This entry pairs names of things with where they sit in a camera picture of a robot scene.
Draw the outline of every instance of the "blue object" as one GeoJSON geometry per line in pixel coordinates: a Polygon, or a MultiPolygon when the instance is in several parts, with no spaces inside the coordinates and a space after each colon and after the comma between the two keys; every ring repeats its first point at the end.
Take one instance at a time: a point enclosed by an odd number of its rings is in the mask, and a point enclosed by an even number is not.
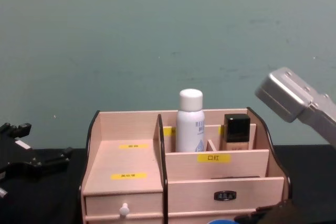
{"type": "Polygon", "coordinates": [[[238,224],[232,220],[213,220],[210,221],[208,224],[238,224]]]}

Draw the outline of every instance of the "white spray can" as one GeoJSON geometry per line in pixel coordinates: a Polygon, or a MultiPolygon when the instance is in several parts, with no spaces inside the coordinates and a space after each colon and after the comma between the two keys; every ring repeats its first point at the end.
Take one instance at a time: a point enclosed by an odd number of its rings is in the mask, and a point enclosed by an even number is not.
{"type": "Polygon", "coordinates": [[[176,118],[176,152],[204,151],[203,93],[197,89],[180,92],[176,118]]]}

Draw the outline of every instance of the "gray wall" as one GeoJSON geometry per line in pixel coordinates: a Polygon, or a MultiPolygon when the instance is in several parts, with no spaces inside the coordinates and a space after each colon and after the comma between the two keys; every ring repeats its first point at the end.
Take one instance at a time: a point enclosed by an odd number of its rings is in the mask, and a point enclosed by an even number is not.
{"type": "Polygon", "coordinates": [[[254,96],[287,66],[336,97],[335,0],[0,0],[0,122],[35,148],[84,147],[97,109],[250,106],[276,144],[325,141],[254,96]]]}

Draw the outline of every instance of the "robotic arm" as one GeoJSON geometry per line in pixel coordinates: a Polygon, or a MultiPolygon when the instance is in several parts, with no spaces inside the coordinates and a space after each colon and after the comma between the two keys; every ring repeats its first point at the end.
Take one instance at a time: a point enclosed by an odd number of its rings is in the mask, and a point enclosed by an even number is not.
{"type": "Polygon", "coordinates": [[[270,73],[256,90],[256,96],[286,122],[298,118],[336,148],[336,105],[290,69],[270,73]]]}

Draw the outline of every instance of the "black bottle cap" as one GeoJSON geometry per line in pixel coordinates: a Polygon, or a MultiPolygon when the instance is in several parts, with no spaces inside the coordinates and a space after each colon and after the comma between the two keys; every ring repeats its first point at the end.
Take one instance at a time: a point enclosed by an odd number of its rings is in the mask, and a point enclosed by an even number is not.
{"type": "Polygon", "coordinates": [[[247,114],[227,114],[224,125],[227,143],[248,142],[250,117],[247,114]]]}

